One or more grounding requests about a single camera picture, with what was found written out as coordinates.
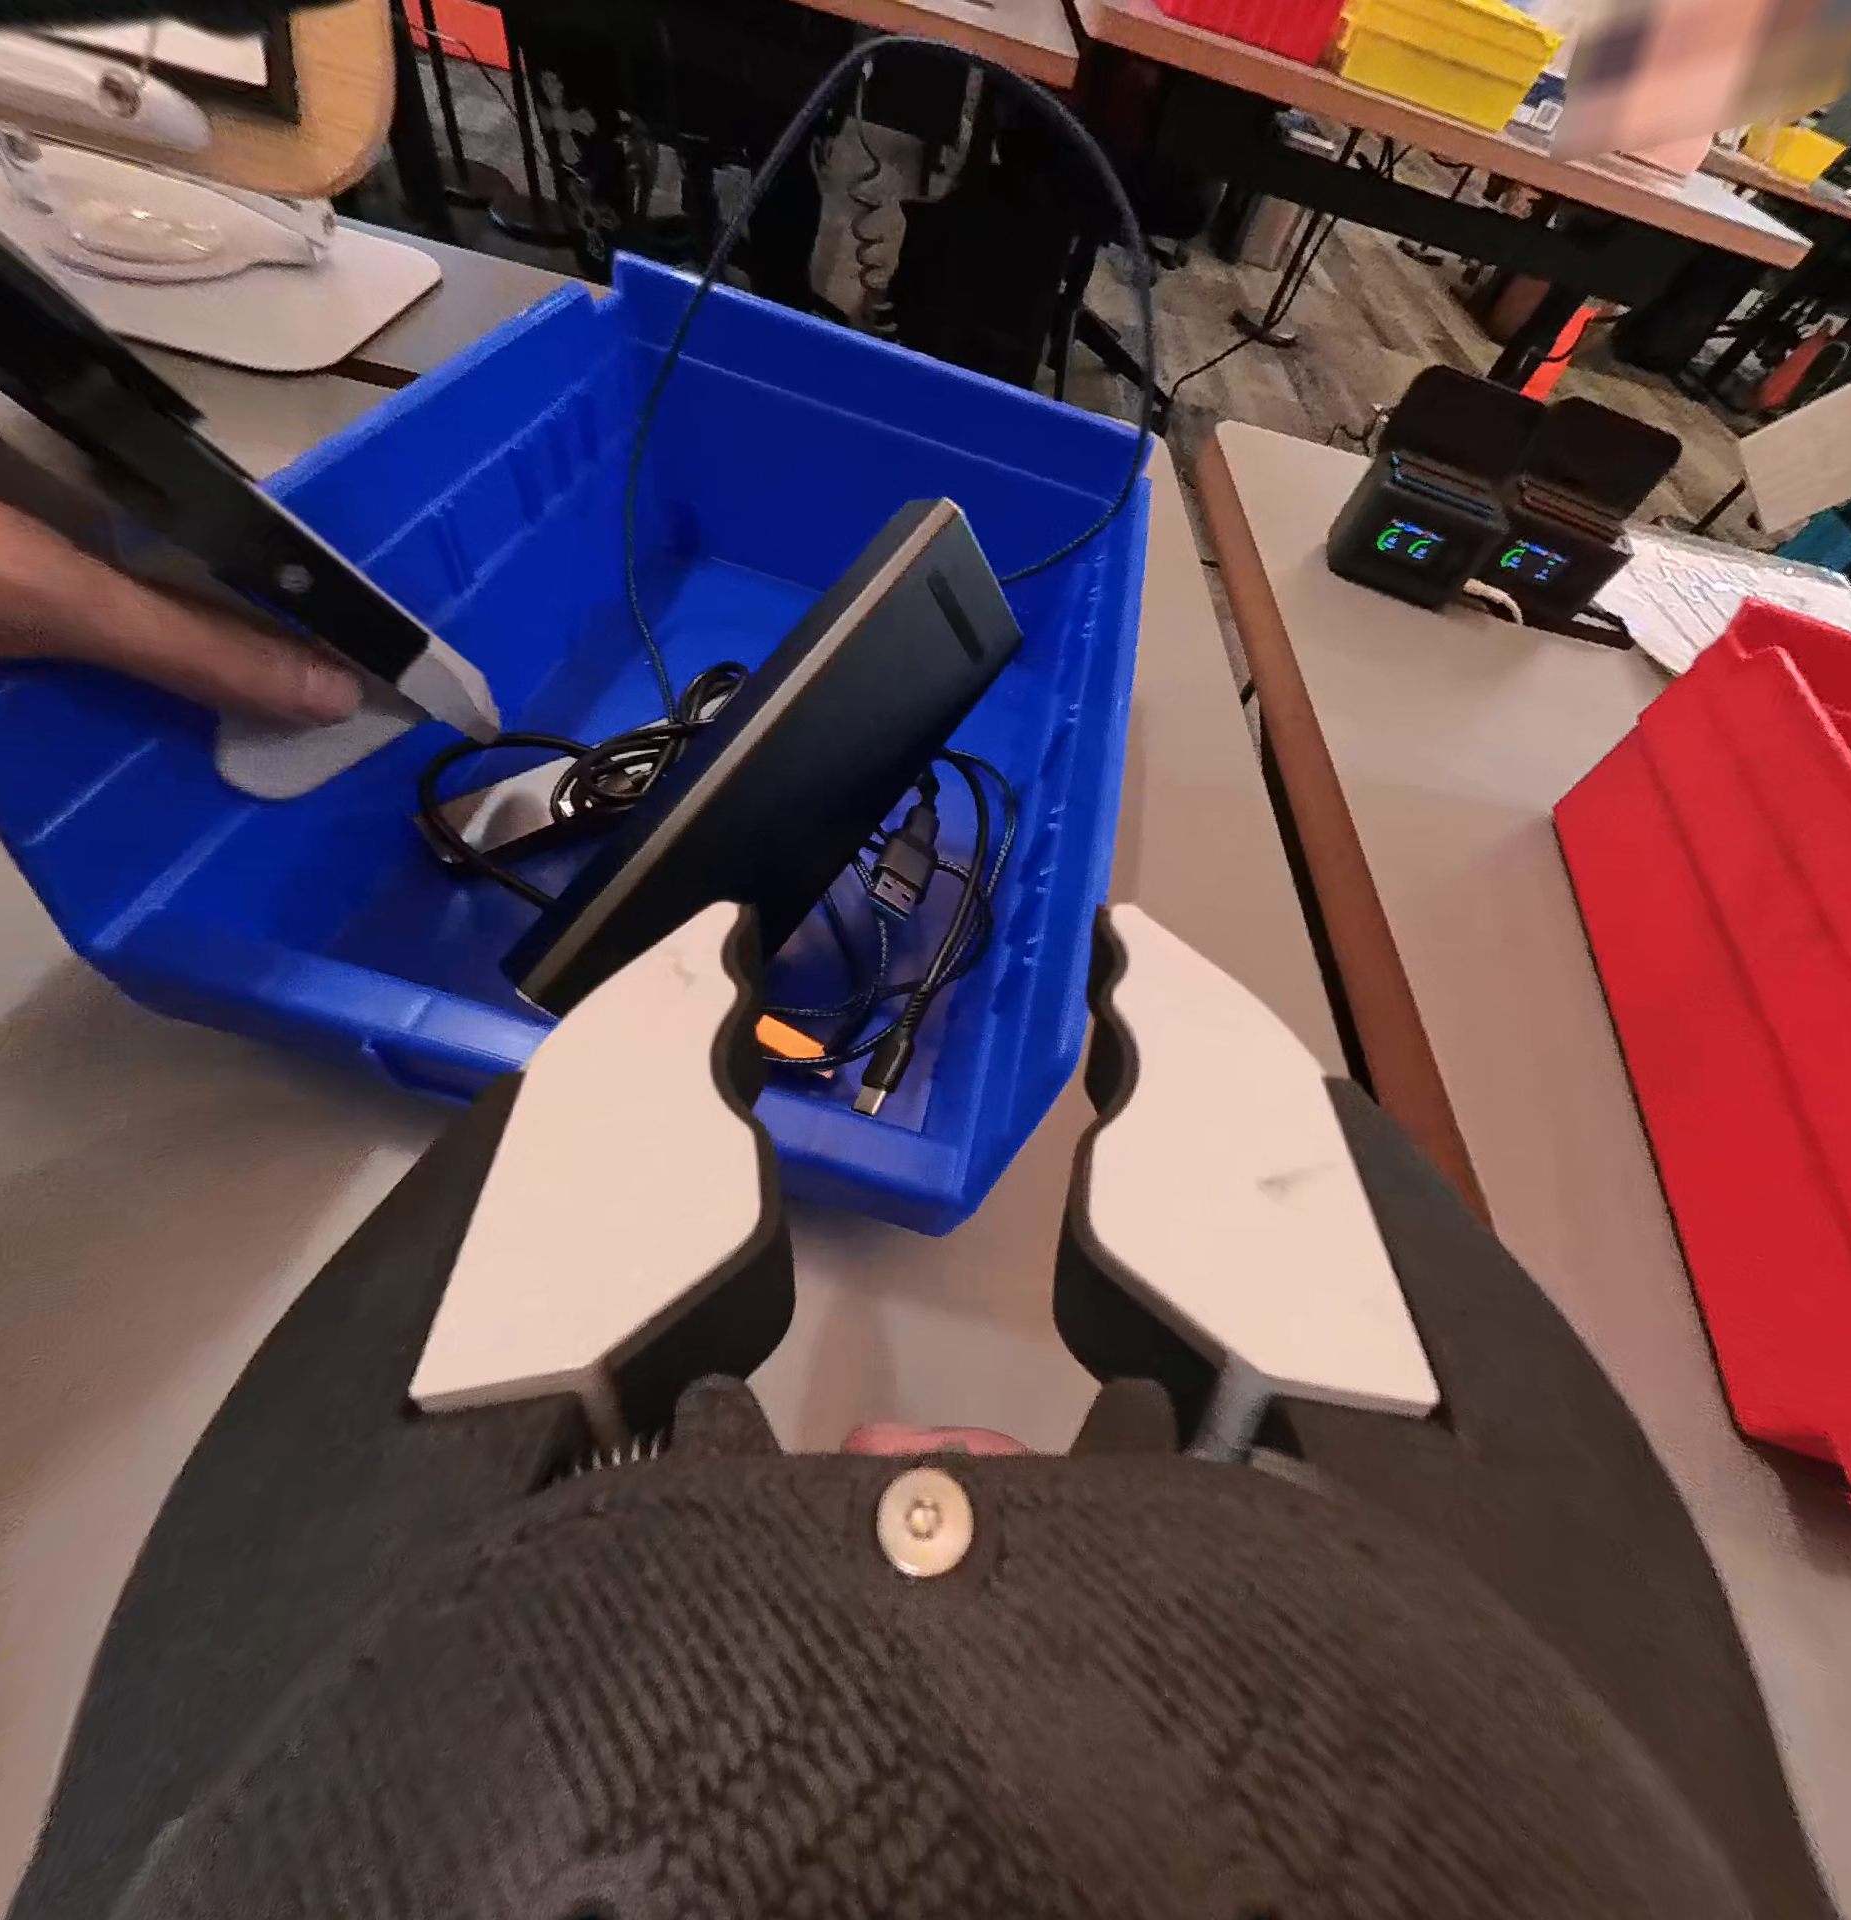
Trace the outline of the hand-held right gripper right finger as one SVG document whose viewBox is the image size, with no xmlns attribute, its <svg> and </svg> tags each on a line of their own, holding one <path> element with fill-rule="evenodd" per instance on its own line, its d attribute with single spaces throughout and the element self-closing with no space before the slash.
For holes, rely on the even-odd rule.
<svg viewBox="0 0 1851 1920">
<path fill-rule="evenodd" d="M 1425 1420 L 1439 1390 L 1327 1075 L 1247 984 L 1131 903 L 1090 934 L 1090 1121 L 1052 1272 L 1061 1343 L 1161 1390 L 1180 1450 L 1280 1407 Z"/>
</svg>

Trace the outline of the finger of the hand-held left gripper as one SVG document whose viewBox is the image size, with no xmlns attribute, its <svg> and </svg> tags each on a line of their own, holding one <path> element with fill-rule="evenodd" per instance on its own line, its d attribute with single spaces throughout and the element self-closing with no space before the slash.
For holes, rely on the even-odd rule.
<svg viewBox="0 0 1851 1920">
<path fill-rule="evenodd" d="M 361 705 L 342 720 L 306 727 L 222 714 L 213 733 L 213 768 L 250 799 L 300 799 L 422 720 L 392 705 Z"/>
<path fill-rule="evenodd" d="M 502 713 L 485 674 L 429 626 L 369 626 L 358 636 L 364 737 L 398 737 L 430 720 L 457 736 L 493 737 Z"/>
</svg>

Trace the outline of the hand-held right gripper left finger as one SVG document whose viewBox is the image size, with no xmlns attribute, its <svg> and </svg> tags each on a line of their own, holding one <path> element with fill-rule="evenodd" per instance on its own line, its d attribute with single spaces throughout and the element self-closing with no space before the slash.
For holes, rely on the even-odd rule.
<svg viewBox="0 0 1851 1920">
<path fill-rule="evenodd" d="M 424 1425 L 561 1403 L 600 1460 L 750 1382 L 796 1316 L 757 915 L 713 903 L 532 1054 L 410 1368 Z"/>
</svg>

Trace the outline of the blue plastic bin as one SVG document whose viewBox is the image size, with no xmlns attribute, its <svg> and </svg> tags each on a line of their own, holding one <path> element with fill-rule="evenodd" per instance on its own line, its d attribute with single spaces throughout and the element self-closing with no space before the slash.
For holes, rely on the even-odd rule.
<svg viewBox="0 0 1851 1920">
<path fill-rule="evenodd" d="M 266 490 L 477 664 L 504 720 L 608 736 L 659 714 L 624 606 L 624 457 L 693 282 L 628 261 L 556 292 L 278 472 Z M 637 582 L 678 679 L 757 664 L 907 500 L 957 500 L 1013 575 L 1129 475 L 1127 421 L 746 292 L 699 311 L 640 475 Z M 876 1116 L 771 1075 L 784 1186 L 916 1233 L 979 1211 L 1086 1042 L 1146 570 L 1146 484 L 1101 540 L 1010 585 L 1019 658 L 953 746 L 1013 787 L 979 965 L 939 992 Z M 413 799 L 420 727 L 300 799 L 216 776 L 213 723 L 147 686 L 0 669 L 0 847 L 67 947 L 160 1017 L 466 1101 L 549 1019 L 504 978 L 532 907 L 460 881 Z"/>
</svg>

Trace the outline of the black power bank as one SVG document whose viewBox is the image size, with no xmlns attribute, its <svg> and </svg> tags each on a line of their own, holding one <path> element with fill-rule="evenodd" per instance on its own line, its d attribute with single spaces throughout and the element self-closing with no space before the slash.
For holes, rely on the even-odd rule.
<svg viewBox="0 0 1851 1920">
<path fill-rule="evenodd" d="M 709 903 L 778 956 L 1023 636 L 969 515 L 904 503 L 578 868 L 502 969 L 570 1013 Z"/>
</svg>

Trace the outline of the person's left hand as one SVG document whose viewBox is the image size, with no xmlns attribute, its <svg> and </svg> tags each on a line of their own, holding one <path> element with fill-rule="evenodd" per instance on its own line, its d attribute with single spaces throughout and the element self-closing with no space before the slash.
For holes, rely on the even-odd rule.
<svg viewBox="0 0 1851 1920">
<path fill-rule="evenodd" d="M 361 705 L 345 664 L 150 589 L 8 503 L 0 503 L 0 658 L 90 664 L 285 727 L 329 727 Z"/>
</svg>

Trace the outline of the clear acrylic stand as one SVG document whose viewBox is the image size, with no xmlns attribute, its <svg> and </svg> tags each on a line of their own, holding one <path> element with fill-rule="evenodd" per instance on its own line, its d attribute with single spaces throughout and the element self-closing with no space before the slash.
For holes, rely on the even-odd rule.
<svg viewBox="0 0 1851 1920">
<path fill-rule="evenodd" d="M 0 126 L 0 241 L 50 271 L 199 285 L 316 268 L 336 214 Z"/>
</svg>

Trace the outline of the light wooden board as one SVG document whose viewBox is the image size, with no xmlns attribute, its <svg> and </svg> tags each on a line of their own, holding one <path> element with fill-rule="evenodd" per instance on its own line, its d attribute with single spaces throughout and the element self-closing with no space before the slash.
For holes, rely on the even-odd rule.
<svg viewBox="0 0 1851 1920">
<path fill-rule="evenodd" d="M 295 119 L 207 104 L 203 179 L 276 200 L 332 200 L 379 160 L 395 103 L 389 3 L 316 3 L 290 15 Z"/>
</svg>

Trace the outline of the red plastic bin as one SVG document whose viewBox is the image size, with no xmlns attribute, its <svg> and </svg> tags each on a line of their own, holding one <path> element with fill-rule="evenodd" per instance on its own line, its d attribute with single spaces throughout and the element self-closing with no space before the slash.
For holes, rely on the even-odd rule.
<svg viewBox="0 0 1851 1920">
<path fill-rule="evenodd" d="M 1851 1500 L 1851 633 L 1745 603 L 1552 821 L 1733 1425 Z"/>
</svg>

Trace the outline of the black battery charger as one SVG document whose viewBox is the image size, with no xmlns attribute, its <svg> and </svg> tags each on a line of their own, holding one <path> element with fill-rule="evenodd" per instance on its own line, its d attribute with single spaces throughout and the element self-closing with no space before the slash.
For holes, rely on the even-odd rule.
<svg viewBox="0 0 1851 1920">
<path fill-rule="evenodd" d="M 1371 436 L 1371 466 L 1322 543 L 1327 567 L 1422 608 L 1448 606 L 1501 551 L 1508 481 L 1539 405 L 1451 365 L 1416 371 Z"/>
<path fill-rule="evenodd" d="M 1681 438 L 1585 394 L 1547 405 L 1501 477 L 1508 521 L 1476 582 L 1525 622 L 1576 622 L 1632 563 L 1629 525 L 1681 462 Z"/>
</svg>

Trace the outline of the black office chair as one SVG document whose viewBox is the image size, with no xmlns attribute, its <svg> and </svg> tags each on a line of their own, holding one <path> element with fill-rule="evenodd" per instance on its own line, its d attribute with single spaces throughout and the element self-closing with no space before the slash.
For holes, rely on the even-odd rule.
<svg viewBox="0 0 1851 1920">
<path fill-rule="evenodd" d="M 816 285 L 870 337 L 1065 389 L 1101 245 L 1120 230 L 1060 3 L 804 3 L 857 73 L 819 157 Z"/>
</svg>

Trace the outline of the white paper sheet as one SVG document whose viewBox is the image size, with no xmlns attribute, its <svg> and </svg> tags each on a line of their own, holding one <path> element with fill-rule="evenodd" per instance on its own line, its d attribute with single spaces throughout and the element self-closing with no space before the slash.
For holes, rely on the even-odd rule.
<svg viewBox="0 0 1851 1920">
<path fill-rule="evenodd" d="M 1822 566 L 1655 525 L 1629 526 L 1624 545 L 1629 560 L 1591 606 L 1671 676 L 1693 669 L 1747 601 L 1851 633 L 1851 582 Z"/>
</svg>

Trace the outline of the red storage bin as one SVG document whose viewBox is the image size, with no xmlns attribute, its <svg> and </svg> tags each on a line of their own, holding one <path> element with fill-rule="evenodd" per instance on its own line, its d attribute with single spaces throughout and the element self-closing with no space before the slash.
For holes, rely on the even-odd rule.
<svg viewBox="0 0 1851 1920">
<path fill-rule="evenodd" d="M 1272 52 L 1306 68 L 1322 60 L 1343 3 L 1156 3 L 1183 27 Z"/>
</svg>

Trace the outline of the brown background table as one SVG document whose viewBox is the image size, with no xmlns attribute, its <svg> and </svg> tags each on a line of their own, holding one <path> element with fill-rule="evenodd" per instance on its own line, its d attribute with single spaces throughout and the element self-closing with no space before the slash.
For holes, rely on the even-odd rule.
<svg viewBox="0 0 1851 1920">
<path fill-rule="evenodd" d="M 1624 157 L 1555 157 L 1514 135 L 1483 131 L 1451 115 L 1351 84 L 1328 68 L 1205 32 L 1152 3 L 1074 3 L 1074 15 L 1079 32 L 1093 43 L 1159 60 L 1275 109 L 1300 109 L 1346 128 L 1388 135 L 1401 147 L 1522 180 L 1566 205 L 1617 214 L 1715 252 L 1750 258 L 1768 268 L 1796 268 L 1809 255 L 1809 241 L 1802 230 L 1739 200 L 1714 175 L 1662 175 Z"/>
</svg>

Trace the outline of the large yellow storage bin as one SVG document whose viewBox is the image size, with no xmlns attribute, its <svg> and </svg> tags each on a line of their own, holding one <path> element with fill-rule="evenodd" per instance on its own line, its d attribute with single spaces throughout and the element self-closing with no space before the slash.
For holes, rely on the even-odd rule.
<svg viewBox="0 0 1851 1920">
<path fill-rule="evenodd" d="M 1346 3 L 1327 63 L 1350 84 L 1501 131 L 1560 41 L 1510 3 Z"/>
</svg>

